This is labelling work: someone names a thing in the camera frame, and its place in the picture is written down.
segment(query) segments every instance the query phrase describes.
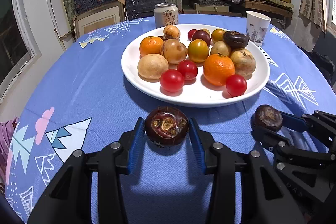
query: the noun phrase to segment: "wall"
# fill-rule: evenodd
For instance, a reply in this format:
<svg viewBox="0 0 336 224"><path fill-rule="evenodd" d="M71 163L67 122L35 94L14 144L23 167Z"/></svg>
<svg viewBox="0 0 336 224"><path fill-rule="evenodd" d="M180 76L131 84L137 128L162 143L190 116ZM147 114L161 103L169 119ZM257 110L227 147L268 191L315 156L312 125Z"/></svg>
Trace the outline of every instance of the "wall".
<svg viewBox="0 0 336 224"><path fill-rule="evenodd" d="M292 0L294 5L293 19L291 25L285 30L297 46L305 48L311 52L320 35L320 28L305 17L299 15L301 0Z"/></svg>
<svg viewBox="0 0 336 224"><path fill-rule="evenodd" d="M34 89L63 53L55 33L46 0L23 0L26 15L41 57L15 82L0 104L0 122L20 116Z"/></svg>

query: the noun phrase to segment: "table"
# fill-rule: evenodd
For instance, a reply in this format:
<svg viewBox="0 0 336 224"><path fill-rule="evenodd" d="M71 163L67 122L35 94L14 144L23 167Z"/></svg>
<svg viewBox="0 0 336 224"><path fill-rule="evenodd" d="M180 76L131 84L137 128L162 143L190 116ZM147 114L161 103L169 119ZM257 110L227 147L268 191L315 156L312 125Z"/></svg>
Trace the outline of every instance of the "table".
<svg viewBox="0 0 336 224"><path fill-rule="evenodd" d="M181 15L179 23L215 25L245 33L246 19L216 15ZM256 144L250 117L261 104L302 115L315 109L335 113L336 96L308 57L271 27L263 46L269 55L270 80L254 97L218 108L179 107L195 117L202 130L232 150L248 153ZM155 29L154 18L98 29L78 39L46 73L28 101L9 153L6 198L27 221L49 181L73 150L101 150L133 129L158 105L123 76L121 55L139 35ZM312 151L326 148L307 133L282 130L294 145ZM241 189L236 176L236 223L241 219ZM190 140L159 149L146 140L144 153L121 184L130 224L205 222L212 175L198 169ZM93 176L92 222L98 223L97 176Z"/></svg>

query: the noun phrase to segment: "white paper cup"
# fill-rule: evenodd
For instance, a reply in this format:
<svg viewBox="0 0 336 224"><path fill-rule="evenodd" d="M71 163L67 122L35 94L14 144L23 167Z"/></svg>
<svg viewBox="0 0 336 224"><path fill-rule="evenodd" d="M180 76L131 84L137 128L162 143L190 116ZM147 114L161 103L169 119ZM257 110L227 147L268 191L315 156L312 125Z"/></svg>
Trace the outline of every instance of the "white paper cup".
<svg viewBox="0 0 336 224"><path fill-rule="evenodd" d="M261 13L246 11L246 35L257 46L264 42L271 18Z"/></svg>

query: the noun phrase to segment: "floral pattern on cup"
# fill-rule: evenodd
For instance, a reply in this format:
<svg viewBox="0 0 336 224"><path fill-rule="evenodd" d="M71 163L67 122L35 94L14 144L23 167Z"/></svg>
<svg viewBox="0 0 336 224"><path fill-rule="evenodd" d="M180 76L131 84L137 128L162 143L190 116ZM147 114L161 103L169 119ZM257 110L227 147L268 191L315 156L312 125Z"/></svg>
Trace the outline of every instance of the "floral pattern on cup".
<svg viewBox="0 0 336 224"><path fill-rule="evenodd" d="M246 29L246 35L249 37L249 39L256 43L262 43L265 39L267 33L267 28L261 28L259 27L259 31L256 29L253 29L252 33L249 33L248 28Z"/></svg>

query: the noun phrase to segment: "cherry tomato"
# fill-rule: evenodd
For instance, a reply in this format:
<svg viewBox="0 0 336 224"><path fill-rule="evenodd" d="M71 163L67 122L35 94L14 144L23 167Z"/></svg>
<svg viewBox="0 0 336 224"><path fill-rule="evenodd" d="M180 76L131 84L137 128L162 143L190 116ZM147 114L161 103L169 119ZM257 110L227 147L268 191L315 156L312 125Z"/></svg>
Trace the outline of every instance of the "cherry tomato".
<svg viewBox="0 0 336 224"><path fill-rule="evenodd" d="M184 77L179 71L169 69L161 75L160 83L166 91L177 92L184 86Z"/></svg>
<svg viewBox="0 0 336 224"><path fill-rule="evenodd" d="M241 75L231 75L226 79L226 90L231 96L237 97L243 95L246 89L246 80Z"/></svg>
<svg viewBox="0 0 336 224"><path fill-rule="evenodd" d="M185 80L193 80L198 74L198 67L193 61L183 60L178 64L177 71L181 72Z"/></svg>
<svg viewBox="0 0 336 224"><path fill-rule="evenodd" d="M196 29L192 29L188 32L188 39L191 41L191 38L193 37L193 34L196 32Z"/></svg>

